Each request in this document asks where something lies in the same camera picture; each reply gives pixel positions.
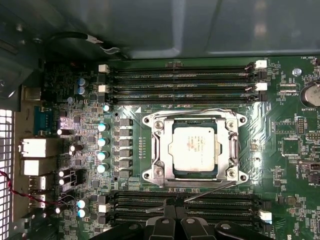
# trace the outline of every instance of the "ram slot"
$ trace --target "ram slot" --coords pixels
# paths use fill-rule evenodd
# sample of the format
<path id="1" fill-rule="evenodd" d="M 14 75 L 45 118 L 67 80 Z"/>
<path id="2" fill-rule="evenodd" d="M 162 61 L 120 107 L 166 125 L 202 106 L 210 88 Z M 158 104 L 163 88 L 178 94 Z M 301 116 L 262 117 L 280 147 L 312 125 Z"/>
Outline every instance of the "ram slot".
<path id="1" fill-rule="evenodd" d="M 225 96 L 222 95 L 196 95 L 192 97 L 148 97 L 148 96 L 134 96 L 131 98 L 113 97 L 107 100 L 115 105 L 134 105 L 134 104 L 252 104 L 259 101 L 257 95 L 250 96 Z"/>
<path id="2" fill-rule="evenodd" d="M 163 212 L 145 213 L 139 211 L 117 211 L 115 215 L 115 222 L 119 223 L 123 220 L 126 221 L 147 221 L 149 218 L 161 217 Z M 187 213 L 188 217 L 203 218 L 210 225 L 215 225 L 221 221 L 232 221 L 239 225 L 254 226 L 259 222 L 259 218 L 254 217 L 252 214 L 203 214 L 203 213 Z"/>
<path id="3" fill-rule="evenodd" d="M 175 68 L 128 68 L 112 69 L 111 73 L 115 75 L 132 74 L 185 74 L 185 73 L 250 73 L 255 67 L 254 63 L 242 66 L 207 66 L 207 67 L 175 67 Z"/>
<path id="4" fill-rule="evenodd" d="M 212 83 L 248 83 L 254 78 L 251 75 L 228 76 L 228 75 L 197 75 L 197 76 L 172 76 L 152 77 L 149 75 L 135 76 L 134 78 L 115 78 L 117 85 L 141 85 L 141 84 L 212 84 Z"/>
<path id="5" fill-rule="evenodd" d="M 117 95 L 145 95 L 145 94 L 248 94 L 253 91 L 249 86 L 215 86 L 198 85 L 197 87 L 148 87 L 148 88 L 113 88 L 113 94 Z"/>
<path id="6" fill-rule="evenodd" d="M 151 197 L 160 199 L 166 199 L 166 198 L 175 198 L 177 196 L 182 198 L 189 198 L 194 195 L 197 195 L 196 193 L 191 192 L 167 192 L 167 191 L 120 191 L 120 190 L 111 190 L 109 193 L 109 196 L 111 198 L 141 198 L 141 197 L 147 197 L 148 199 Z M 207 194 L 205 196 L 197 198 L 197 201 L 205 201 L 210 199 L 232 199 L 232 200 L 257 200 L 258 197 L 255 194 L 241 194 L 241 193 L 211 193 Z"/>

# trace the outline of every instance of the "mounting screw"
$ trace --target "mounting screw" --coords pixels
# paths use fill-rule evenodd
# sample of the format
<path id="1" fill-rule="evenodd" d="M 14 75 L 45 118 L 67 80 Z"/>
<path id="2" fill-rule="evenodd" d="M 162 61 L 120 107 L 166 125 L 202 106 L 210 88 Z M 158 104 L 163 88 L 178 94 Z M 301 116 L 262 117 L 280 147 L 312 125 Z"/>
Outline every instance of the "mounting screw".
<path id="1" fill-rule="evenodd" d="M 188 219 L 186 220 L 186 222 L 187 222 L 188 224 L 194 224 L 194 223 L 195 223 L 195 220 L 192 219 L 192 218 L 188 218 Z"/>
<path id="2" fill-rule="evenodd" d="M 299 77 L 302 74 L 302 70 L 300 68 L 295 68 L 292 70 L 292 75 L 295 77 Z"/>
<path id="3" fill-rule="evenodd" d="M 154 172 L 158 177 L 161 177 L 164 174 L 164 170 L 161 167 L 157 167 Z"/>
<path id="4" fill-rule="evenodd" d="M 164 128 L 164 123 L 163 123 L 162 121 L 156 121 L 156 122 L 154 123 L 154 127 L 155 127 L 156 129 L 158 129 L 158 130 L 161 130 L 161 129 Z"/>
<path id="5" fill-rule="evenodd" d="M 227 174 L 230 178 L 234 178 L 237 175 L 235 170 L 229 170 Z"/>
<path id="6" fill-rule="evenodd" d="M 229 224 L 226 224 L 226 223 L 221 224 L 221 227 L 222 227 L 223 229 L 226 229 L 226 230 L 228 230 L 228 229 L 231 228 L 231 226 L 230 226 Z"/>
<path id="7" fill-rule="evenodd" d="M 20 23 L 16 25 L 15 29 L 19 32 L 22 32 L 24 30 L 24 28 L 22 27 L 22 25 Z"/>

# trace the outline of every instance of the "chip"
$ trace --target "chip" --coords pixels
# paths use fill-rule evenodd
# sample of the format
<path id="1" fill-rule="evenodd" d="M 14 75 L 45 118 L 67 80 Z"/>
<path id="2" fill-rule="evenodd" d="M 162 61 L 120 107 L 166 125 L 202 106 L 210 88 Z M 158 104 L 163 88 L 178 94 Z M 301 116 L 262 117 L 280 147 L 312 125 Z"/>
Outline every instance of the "chip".
<path id="1" fill-rule="evenodd" d="M 90 196 L 90 200 L 93 202 L 96 202 L 98 200 L 98 196 L 97 195 L 91 195 Z"/>
<path id="2" fill-rule="evenodd" d="M 93 144 L 96 142 L 96 138 L 94 136 L 88 136 L 88 143 Z"/>
<path id="3" fill-rule="evenodd" d="M 132 139 L 121 139 L 119 142 L 120 147 L 130 147 L 132 146 Z"/>
<path id="4" fill-rule="evenodd" d="M 119 134 L 122 137 L 129 137 L 129 136 L 132 136 L 132 130 L 131 129 L 120 129 Z"/>
<path id="5" fill-rule="evenodd" d="M 119 155 L 120 155 L 120 157 L 129 158 L 132 156 L 132 150 L 131 149 L 121 149 Z"/>
<path id="6" fill-rule="evenodd" d="M 75 116 L 75 117 L 73 118 L 73 122 L 74 122 L 75 124 L 79 124 L 79 123 L 80 123 L 80 116 Z"/>
<path id="7" fill-rule="evenodd" d="M 90 219 L 91 220 L 97 220 L 98 215 L 96 213 L 90 213 Z"/>
<path id="8" fill-rule="evenodd" d="M 60 111 L 59 112 L 59 116 L 60 117 L 66 117 L 67 116 L 67 112 L 66 111 Z"/>
<path id="9" fill-rule="evenodd" d="M 286 198 L 286 203 L 291 206 L 295 206 L 297 203 L 297 199 L 294 196 L 288 196 Z"/>
<path id="10" fill-rule="evenodd" d="M 91 94 L 90 95 L 90 100 L 91 101 L 96 101 L 97 100 L 97 95 L 96 94 Z"/>
<path id="11" fill-rule="evenodd" d="M 123 169 L 120 171 L 119 177 L 123 179 L 128 179 L 131 177 L 131 170 Z"/>
<path id="12" fill-rule="evenodd" d="M 132 161 L 130 159 L 122 159 L 118 163 L 120 168 L 130 168 L 132 166 Z"/>
<path id="13" fill-rule="evenodd" d="M 120 119 L 120 126 L 132 126 L 133 121 L 129 118 Z"/>
<path id="14" fill-rule="evenodd" d="M 80 166 L 81 165 L 81 159 L 74 160 L 74 164 L 77 165 L 77 166 Z"/>
<path id="15" fill-rule="evenodd" d="M 282 139 L 282 156 L 298 156 L 300 154 L 299 138 L 283 138 Z"/>
<path id="16" fill-rule="evenodd" d="M 94 180 L 91 185 L 93 188 L 98 188 L 100 186 L 100 181 Z"/>

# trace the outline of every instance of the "black capacitor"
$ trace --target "black capacitor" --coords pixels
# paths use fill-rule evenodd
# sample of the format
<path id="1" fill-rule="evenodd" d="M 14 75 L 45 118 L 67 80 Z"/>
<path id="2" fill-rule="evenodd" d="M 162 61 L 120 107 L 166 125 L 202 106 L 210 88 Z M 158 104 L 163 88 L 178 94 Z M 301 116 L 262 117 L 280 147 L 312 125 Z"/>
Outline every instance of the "black capacitor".
<path id="1" fill-rule="evenodd" d="M 58 206 L 56 209 L 55 209 L 55 213 L 56 214 L 60 214 L 61 212 L 63 212 L 64 210 L 67 210 L 68 209 L 68 205 L 67 204 L 61 204 L 60 206 Z"/>
<path id="2" fill-rule="evenodd" d="M 55 208 L 52 208 L 52 207 L 47 207 L 43 210 L 43 213 L 42 213 L 42 217 L 43 218 L 48 218 L 50 217 L 52 214 L 56 213 L 56 209 Z"/>
<path id="3" fill-rule="evenodd" d="M 84 149 L 84 146 L 82 146 L 81 144 L 74 144 L 74 145 L 71 145 L 69 147 L 69 149 L 71 152 L 76 152 L 76 151 L 81 151 L 82 149 Z"/>
<path id="4" fill-rule="evenodd" d="M 70 173 L 71 173 L 70 169 L 61 170 L 59 171 L 59 177 L 62 178 L 62 177 L 68 176 L 70 175 Z"/>
<path id="5" fill-rule="evenodd" d="M 72 132 L 71 132 L 71 130 L 70 129 L 58 129 L 57 131 L 56 131 L 56 134 L 58 134 L 59 136 L 60 135 L 72 135 Z"/>

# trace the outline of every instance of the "capacitor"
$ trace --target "capacitor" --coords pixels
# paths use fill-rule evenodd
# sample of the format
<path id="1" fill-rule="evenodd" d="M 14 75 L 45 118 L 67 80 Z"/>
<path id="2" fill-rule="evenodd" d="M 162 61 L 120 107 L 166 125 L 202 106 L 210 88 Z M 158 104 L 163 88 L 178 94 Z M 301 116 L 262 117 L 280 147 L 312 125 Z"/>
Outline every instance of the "capacitor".
<path id="1" fill-rule="evenodd" d="M 68 97 L 67 100 L 68 104 L 73 104 L 74 103 L 74 98 L 72 96 Z"/>
<path id="2" fill-rule="evenodd" d="M 98 165 L 96 167 L 96 171 L 99 173 L 99 174 L 103 174 L 105 171 L 107 171 L 109 169 L 109 165 L 107 163 L 105 164 L 101 164 L 101 165 Z"/>
<path id="3" fill-rule="evenodd" d="M 111 112 L 111 106 L 110 105 L 104 105 L 103 106 L 103 111 L 105 111 L 105 112 Z"/>
<path id="4" fill-rule="evenodd" d="M 79 218 L 87 217 L 89 215 L 89 209 L 87 207 L 79 209 L 77 215 Z"/>
<path id="5" fill-rule="evenodd" d="M 103 147 L 103 146 L 109 145 L 109 144 L 110 144 L 109 138 L 99 138 L 99 139 L 98 139 L 98 145 L 99 145 L 99 147 Z"/>
<path id="6" fill-rule="evenodd" d="M 99 152 L 98 155 L 97 155 L 97 158 L 100 160 L 100 161 L 103 161 L 105 160 L 106 158 L 109 157 L 109 153 L 107 151 L 102 151 L 102 152 Z"/>
<path id="7" fill-rule="evenodd" d="M 88 95 L 88 90 L 86 89 L 86 88 L 84 88 L 83 86 L 80 86 L 79 88 L 78 88 L 78 94 L 79 95 L 82 95 L 82 96 L 87 96 Z"/>
<path id="8" fill-rule="evenodd" d="M 79 78 L 78 85 L 81 87 L 87 87 L 89 85 L 89 82 L 84 78 Z"/>
<path id="9" fill-rule="evenodd" d="M 65 169 L 65 170 L 61 170 L 59 171 L 59 177 L 65 177 L 65 176 L 68 176 L 70 175 L 70 169 Z"/>
<path id="10" fill-rule="evenodd" d="M 71 132 L 71 130 L 70 129 L 58 129 L 57 131 L 56 131 L 56 134 L 58 134 L 59 136 L 60 135 L 71 135 L 72 134 L 72 132 Z"/>
<path id="11" fill-rule="evenodd" d="M 76 205 L 78 206 L 78 208 L 83 209 L 88 204 L 89 204 L 89 199 L 84 197 L 81 200 L 79 200 Z"/>
<path id="12" fill-rule="evenodd" d="M 61 186 L 63 186 L 63 185 L 65 185 L 65 184 L 70 183 L 71 181 L 72 181 L 71 176 L 67 176 L 67 177 L 64 177 L 64 178 L 60 179 L 60 180 L 59 180 L 59 184 L 60 184 Z"/>
<path id="13" fill-rule="evenodd" d="M 109 126 L 109 124 L 107 124 L 107 123 L 100 123 L 100 124 L 98 125 L 98 131 L 99 131 L 99 132 L 107 131 L 107 130 L 109 130 L 109 129 L 110 129 L 110 126 Z"/>
<path id="14" fill-rule="evenodd" d="M 75 144 L 70 146 L 70 151 L 76 152 L 76 151 L 81 151 L 84 148 L 81 144 Z"/>
<path id="15" fill-rule="evenodd" d="M 55 213 L 56 214 L 60 214 L 62 211 L 67 210 L 68 209 L 68 205 L 67 204 L 61 204 L 60 206 L 55 208 Z"/>
<path id="16" fill-rule="evenodd" d="M 52 214 L 54 214 L 56 211 L 54 208 L 52 207 L 47 207 L 43 210 L 43 213 L 42 213 L 42 217 L 43 218 L 47 218 L 47 217 L 50 217 Z"/>

